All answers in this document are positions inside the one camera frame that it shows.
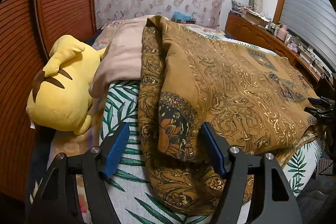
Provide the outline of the brown gold patterned garment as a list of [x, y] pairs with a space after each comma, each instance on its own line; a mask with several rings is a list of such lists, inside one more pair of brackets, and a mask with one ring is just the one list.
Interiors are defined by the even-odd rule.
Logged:
[[225, 184], [209, 163], [202, 123], [245, 153], [274, 152], [281, 167], [322, 135], [304, 110], [315, 92], [285, 57], [156, 15], [143, 29], [141, 61], [138, 125], [149, 180], [180, 213], [213, 213]]

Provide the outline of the white green leaf-print blanket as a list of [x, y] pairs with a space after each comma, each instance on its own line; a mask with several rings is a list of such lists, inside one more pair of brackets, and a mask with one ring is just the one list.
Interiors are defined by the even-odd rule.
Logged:
[[[130, 124], [130, 139], [116, 174], [107, 189], [122, 223], [206, 223], [210, 214], [180, 213], [166, 206], [149, 180], [138, 125], [139, 80], [117, 80], [106, 95], [100, 137], [104, 139], [119, 122]], [[310, 179], [321, 154], [321, 143], [315, 138], [295, 150], [289, 164], [282, 167], [295, 196]]]

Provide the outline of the pink bottle on cabinet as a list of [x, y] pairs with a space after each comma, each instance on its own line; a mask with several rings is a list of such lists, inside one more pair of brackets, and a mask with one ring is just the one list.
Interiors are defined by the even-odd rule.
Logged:
[[287, 26], [284, 24], [279, 24], [278, 25], [278, 32], [277, 32], [277, 37], [281, 40], [281, 41], [285, 41], [286, 36], [287, 36]]

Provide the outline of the grey window roller blind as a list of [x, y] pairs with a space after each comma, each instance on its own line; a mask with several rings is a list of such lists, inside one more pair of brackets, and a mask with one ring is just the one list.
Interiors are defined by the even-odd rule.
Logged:
[[280, 23], [335, 69], [335, 10], [329, 0], [284, 0]]

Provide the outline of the yellow Pikachu plush toy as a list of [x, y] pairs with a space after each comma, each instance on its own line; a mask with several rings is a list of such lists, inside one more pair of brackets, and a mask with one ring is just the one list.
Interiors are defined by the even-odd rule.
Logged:
[[96, 50], [71, 35], [56, 40], [49, 61], [33, 79], [26, 113], [30, 127], [84, 134], [91, 126], [89, 87], [105, 50]]

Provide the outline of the cardboard box on cabinet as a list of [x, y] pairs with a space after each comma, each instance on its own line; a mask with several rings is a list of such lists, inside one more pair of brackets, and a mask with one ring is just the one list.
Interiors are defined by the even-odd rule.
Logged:
[[244, 18], [251, 24], [254, 24], [257, 26], [266, 27], [266, 25], [268, 24], [267, 19], [263, 19], [260, 15], [257, 15], [254, 12], [251, 12], [249, 10], [245, 12]]

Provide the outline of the wooden low cabinet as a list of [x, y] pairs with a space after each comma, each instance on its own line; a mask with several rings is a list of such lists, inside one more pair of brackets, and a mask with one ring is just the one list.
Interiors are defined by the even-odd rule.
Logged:
[[300, 71], [311, 86], [315, 87], [315, 85], [318, 84], [319, 76], [317, 76], [309, 64], [303, 60], [298, 53], [291, 51], [286, 44], [276, 36], [248, 22], [243, 17], [229, 12], [225, 32], [236, 40], [263, 47], [277, 53], [279, 56], [287, 57], [291, 66]]

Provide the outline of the floral pink bedspread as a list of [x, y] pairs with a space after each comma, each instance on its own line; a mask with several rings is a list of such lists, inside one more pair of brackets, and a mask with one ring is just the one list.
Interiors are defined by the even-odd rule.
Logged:
[[[128, 24], [137, 25], [137, 23], [139, 23], [140, 26], [143, 27], [146, 25], [147, 19], [148, 17], [145, 16], [144, 18], [141, 18], [139, 20], [136, 20], [134, 18], [126, 20], [114, 20], [109, 23], [106, 23], [97, 30], [96, 34], [88, 40], [87, 44], [89, 44], [96, 50], [106, 48], [118, 29]], [[205, 28], [197, 24], [180, 23], [180, 25], [198, 34], [201, 34], [208, 39], [223, 40], [224, 38], [229, 38], [229, 36], [224, 31], [221, 30]]]

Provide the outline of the pink folded blanket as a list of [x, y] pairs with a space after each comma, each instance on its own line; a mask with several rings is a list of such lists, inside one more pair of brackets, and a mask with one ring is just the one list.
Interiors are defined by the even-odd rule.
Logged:
[[142, 33], [145, 26], [128, 24], [118, 29], [104, 48], [105, 52], [93, 77], [89, 93], [99, 98], [117, 80], [139, 80], [141, 76]]

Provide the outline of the blue cloth in box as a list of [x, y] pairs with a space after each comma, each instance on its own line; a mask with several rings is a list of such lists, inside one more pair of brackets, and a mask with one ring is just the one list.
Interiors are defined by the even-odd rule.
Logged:
[[175, 11], [171, 17], [171, 21], [181, 24], [195, 24], [195, 19], [192, 16], [187, 16], [181, 12]]

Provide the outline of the brown louvered wardrobe door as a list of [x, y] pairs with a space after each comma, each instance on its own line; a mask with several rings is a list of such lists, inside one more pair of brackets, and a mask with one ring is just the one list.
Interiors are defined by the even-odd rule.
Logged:
[[53, 43], [96, 32], [93, 0], [1, 0], [1, 193], [24, 200], [36, 130], [26, 114]]

